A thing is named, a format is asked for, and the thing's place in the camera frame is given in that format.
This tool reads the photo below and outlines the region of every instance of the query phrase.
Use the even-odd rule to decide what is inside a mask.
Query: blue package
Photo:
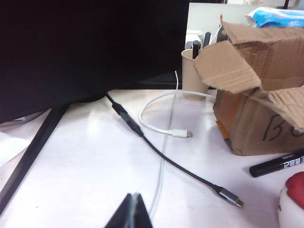
[[[259,7],[248,14],[257,27],[304,27],[304,10]]]

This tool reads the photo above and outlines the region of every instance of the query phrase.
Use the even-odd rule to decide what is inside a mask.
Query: paper cup
[[[201,82],[200,76],[196,72],[196,69],[193,65],[192,59],[193,49],[186,49],[181,52],[182,57],[182,89],[183,91],[194,91],[200,93],[206,93],[208,91],[208,85],[205,85]],[[192,94],[183,94],[187,99],[191,100],[203,100],[205,97],[192,95]]]

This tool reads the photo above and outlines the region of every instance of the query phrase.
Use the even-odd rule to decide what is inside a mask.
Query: white paper
[[[16,157],[28,147],[29,144],[29,140],[0,132],[0,167]]]

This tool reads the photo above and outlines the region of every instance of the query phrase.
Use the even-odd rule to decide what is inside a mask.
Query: marker
[[[199,55],[200,42],[198,40],[193,41],[192,58],[195,59]]]
[[[271,172],[279,171],[304,162],[304,149],[296,150],[294,153],[280,158],[266,161],[262,164],[251,166],[249,172],[253,177],[259,177]]]
[[[203,43],[203,48],[209,44],[210,37],[211,37],[211,33],[210,32],[206,32],[205,38],[204,38],[204,43]]]

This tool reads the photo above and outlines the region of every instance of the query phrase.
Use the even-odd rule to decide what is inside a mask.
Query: monitor
[[[189,0],[0,3],[0,123],[181,68]]]

